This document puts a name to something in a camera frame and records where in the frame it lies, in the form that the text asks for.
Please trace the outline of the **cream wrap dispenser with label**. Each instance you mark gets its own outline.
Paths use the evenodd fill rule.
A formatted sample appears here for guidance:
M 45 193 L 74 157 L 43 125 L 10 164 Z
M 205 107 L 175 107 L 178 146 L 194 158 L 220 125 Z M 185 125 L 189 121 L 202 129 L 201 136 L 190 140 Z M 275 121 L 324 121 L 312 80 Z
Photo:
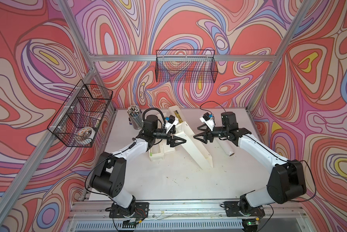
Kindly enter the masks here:
M 175 148 L 167 145 L 166 141 L 162 141 L 149 150 L 149 158 L 151 161 L 163 160 L 165 156 L 173 154 L 174 152 Z

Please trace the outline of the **cream dispenser lid with label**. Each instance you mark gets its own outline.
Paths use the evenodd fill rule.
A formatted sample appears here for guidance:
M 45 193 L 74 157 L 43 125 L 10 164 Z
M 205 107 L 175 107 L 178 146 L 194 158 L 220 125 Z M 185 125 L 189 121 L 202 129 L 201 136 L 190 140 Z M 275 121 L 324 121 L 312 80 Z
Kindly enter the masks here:
M 186 118 L 182 110 L 177 105 L 169 107 L 168 110 L 171 115 L 175 116 L 178 119 L 179 123 L 183 123 L 186 121 Z

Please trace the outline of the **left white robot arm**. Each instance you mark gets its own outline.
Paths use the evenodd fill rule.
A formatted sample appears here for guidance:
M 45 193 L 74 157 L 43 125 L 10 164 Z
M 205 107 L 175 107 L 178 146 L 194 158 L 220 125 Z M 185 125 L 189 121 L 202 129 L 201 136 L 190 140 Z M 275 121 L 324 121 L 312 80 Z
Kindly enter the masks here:
M 165 140 L 174 148 L 186 143 L 186 140 L 175 136 L 175 127 L 179 120 L 170 115 L 163 119 L 163 125 L 158 127 L 158 117 L 149 115 L 143 122 L 143 127 L 132 143 L 119 151 L 104 152 L 99 156 L 97 165 L 89 175 L 89 186 L 113 201 L 110 216 L 146 217 L 145 206 L 137 206 L 136 198 L 124 188 L 128 161 L 149 151 L 156 140 Z

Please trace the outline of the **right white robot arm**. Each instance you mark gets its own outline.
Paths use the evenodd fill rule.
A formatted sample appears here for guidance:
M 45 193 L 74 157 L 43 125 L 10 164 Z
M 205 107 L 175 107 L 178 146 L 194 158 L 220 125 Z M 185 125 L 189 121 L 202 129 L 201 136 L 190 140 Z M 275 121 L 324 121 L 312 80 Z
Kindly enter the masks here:
M 245 150 L 268 171 L 270 177 L 265 187 L 241 195 L 237 204 L 241 215 L 249 216 L 260 206 L 283 204 L 307 192 L 304 168 L 300 161 L 289 160 L 262 144 L 246 128 L 240 128 L 233 112 L 221 114 L 221 126 L 215 125 L 214 116 L 205 113 L 200 117 L 202 125 L 196 140 L 204 144 L 212 143 L 215 138 L 225 139 Z

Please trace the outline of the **cup of pencils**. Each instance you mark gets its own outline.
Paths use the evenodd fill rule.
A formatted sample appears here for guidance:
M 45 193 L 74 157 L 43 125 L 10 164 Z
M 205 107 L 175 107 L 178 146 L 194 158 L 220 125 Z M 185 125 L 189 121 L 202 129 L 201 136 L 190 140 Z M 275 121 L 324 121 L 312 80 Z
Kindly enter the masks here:
M 137 105 L 132 105 L 127 110 L 133 128 L 140 130 L 143 127 L 142 111 Z

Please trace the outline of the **patterned bowl in basket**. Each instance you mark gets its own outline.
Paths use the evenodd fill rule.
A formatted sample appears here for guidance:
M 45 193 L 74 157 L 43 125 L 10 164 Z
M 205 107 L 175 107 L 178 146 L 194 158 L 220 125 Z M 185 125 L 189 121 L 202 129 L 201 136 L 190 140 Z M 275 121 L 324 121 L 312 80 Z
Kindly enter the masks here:
M 92 142 L 92 140 L 95 137 L 95 130 L 91 127 L 85 127 L 82 128 L 80 131 L 77 132 L 75 136 L 76 142 L 82 145 L 87 145 Z

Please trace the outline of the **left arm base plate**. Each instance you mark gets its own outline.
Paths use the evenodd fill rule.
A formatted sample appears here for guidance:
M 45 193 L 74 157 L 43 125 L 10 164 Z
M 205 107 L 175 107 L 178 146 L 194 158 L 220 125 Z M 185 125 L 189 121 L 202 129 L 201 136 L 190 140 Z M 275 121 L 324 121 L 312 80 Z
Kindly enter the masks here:
M 123 208 L 117 204 L 105 209 L 109 212 L 109 218 L 137 218 L 145 219 L 149 214 L 149 202 L 132 202 L 128 208 Z

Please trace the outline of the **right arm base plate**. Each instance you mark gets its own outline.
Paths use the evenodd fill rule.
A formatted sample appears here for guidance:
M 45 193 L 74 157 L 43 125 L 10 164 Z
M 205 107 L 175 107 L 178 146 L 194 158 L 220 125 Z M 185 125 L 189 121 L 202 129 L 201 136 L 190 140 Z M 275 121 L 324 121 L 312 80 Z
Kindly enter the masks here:
M 227 217 L 255 217 L 263 218 L 265 212 L 262 206 L 251 207 L 245 201 L 225 201 L 220 204 L 225 209 Z

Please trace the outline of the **aluminium rail at front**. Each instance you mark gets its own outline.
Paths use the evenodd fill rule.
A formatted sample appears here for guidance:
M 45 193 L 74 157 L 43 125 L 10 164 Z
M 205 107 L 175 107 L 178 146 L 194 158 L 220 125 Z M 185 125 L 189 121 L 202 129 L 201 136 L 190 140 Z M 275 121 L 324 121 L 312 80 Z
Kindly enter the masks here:
M 64 232 L 313 232 L 305 210 L 294 203 L 261 206 L 250 216 L 234 199 L 142 200 L 132 216 L 112 214 L 109 201 L 75 203 Z

